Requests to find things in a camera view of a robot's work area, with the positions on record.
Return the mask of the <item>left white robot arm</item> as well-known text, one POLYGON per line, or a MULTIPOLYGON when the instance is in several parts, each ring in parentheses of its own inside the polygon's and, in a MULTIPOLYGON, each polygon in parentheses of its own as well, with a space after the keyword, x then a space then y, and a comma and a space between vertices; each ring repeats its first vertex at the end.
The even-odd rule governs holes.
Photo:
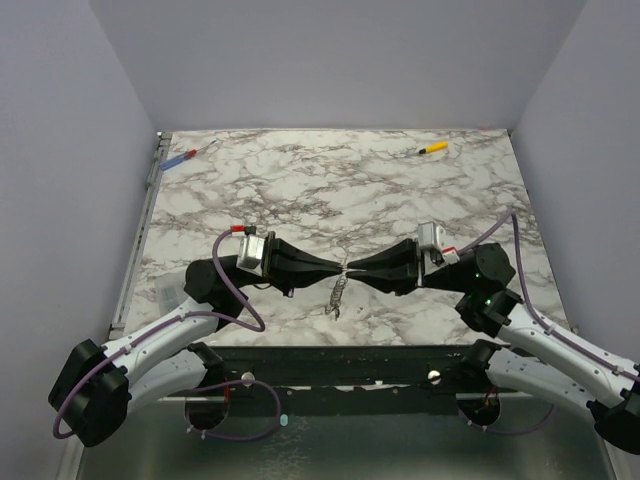
POLYGON ((266 323, 246 286, 274 287, 284 296, 342 274, 342 266, 252 227, 234 225, 215 240, 207 260, 185 273, 186 299, 151 324, 102 345, 77 344, 48 396, 55 410, 52 434, 96 446, 137 409, 186 392, 224 397, 240 386, 275 389, 249 374, 233 374, 203 338, 229 324, 262 333, 266 323))

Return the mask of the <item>metal carabiner with key rings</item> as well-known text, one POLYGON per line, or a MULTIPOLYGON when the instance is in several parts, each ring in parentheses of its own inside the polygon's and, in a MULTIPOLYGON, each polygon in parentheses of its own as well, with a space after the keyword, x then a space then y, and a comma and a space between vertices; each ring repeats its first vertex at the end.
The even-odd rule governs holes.
POLYGON ((341 273, 338 275, 332 289, 330 292, 329 300, 324 307, 325 314, 327 316, 332 317, 335 321, 337 321, 340 317, 342 297, 344 290, 348 284, 347 278, 347 264, 349 261, 349 253, 347 250, 344 251, 343 259, 341 260, 341 273))

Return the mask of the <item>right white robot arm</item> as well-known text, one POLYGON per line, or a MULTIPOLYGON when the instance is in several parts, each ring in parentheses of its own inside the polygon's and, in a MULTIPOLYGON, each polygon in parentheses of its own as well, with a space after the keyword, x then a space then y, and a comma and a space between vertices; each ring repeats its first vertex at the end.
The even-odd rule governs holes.
POLYGON ((591 418, 615 447, 639 452, 639 365, 561 327, 508 287, 518 274, 504 249, 486 243, 459 251, 405 240, 348 263, 349 278, 383 293, 418 288, 459 292, 455 310, 487 335, 459 367, 461 383, 481 391, 491 384, 542 398, 591 418))

